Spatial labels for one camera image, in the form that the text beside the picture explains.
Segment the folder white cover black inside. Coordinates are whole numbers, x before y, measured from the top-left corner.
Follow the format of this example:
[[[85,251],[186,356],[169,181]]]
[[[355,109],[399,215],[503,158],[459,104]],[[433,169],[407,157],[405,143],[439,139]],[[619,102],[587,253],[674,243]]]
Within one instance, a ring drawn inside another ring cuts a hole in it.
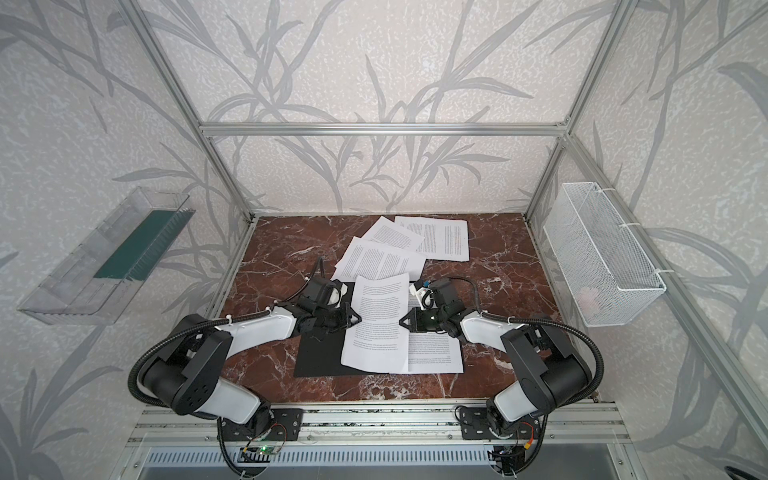
[[[350,306],[354,284],[346,284],[348,291],[342,299],[344,303],[348,303]],[[346,367],[340,363],[347,330],[329,334],[314,330],[301,335],[294,375],[296,377],[321,377],[369,373]]]

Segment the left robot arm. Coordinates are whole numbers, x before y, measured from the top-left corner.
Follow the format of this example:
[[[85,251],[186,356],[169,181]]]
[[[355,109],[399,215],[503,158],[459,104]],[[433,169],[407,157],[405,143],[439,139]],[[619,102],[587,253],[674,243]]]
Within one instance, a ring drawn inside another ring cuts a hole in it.
[[[270,404],[224,379],[227,360],[262,344],[312,332],[334,334],[360,322],[349,286],[316,275],[296,295],[262,311],[216,320],[185,316],[139,357],[128,375],[128,391],[180,416],[215,418],[260,435],[273,423]]]

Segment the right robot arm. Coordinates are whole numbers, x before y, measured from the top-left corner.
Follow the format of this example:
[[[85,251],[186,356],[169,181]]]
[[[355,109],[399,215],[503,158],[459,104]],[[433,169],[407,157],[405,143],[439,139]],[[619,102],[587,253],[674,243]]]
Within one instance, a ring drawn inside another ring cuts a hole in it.
[[[599,347],[584,332],[544,318],[491,314],[480,306],[476,284],[466,277],[418,281],[419,306],[400,320],[416,334],[446,334],[506,353],[516,381],[487,401],[486,422],[509,437],[523,420],[542,422],[554,410],[591,396],[605,373]]]

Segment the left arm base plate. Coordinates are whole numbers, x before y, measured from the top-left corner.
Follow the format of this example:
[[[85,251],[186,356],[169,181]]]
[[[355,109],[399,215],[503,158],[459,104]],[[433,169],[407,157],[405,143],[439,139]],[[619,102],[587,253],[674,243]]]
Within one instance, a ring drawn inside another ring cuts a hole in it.
[[[300,408],[268,408],[259,410],[253,422],[255,440],[297,441],[305,411]]]

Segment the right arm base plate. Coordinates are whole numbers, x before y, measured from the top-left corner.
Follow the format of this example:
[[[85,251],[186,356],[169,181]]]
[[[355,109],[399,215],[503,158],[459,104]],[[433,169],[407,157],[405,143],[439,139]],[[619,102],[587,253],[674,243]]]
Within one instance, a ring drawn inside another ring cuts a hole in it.
[[[453,412],[463,440],[512,440],[529,443],[536,440],[540,434],[541,423],[531,415],[510,422],[504,420],[500,414],[490,415],[487,407],[459,405]]]

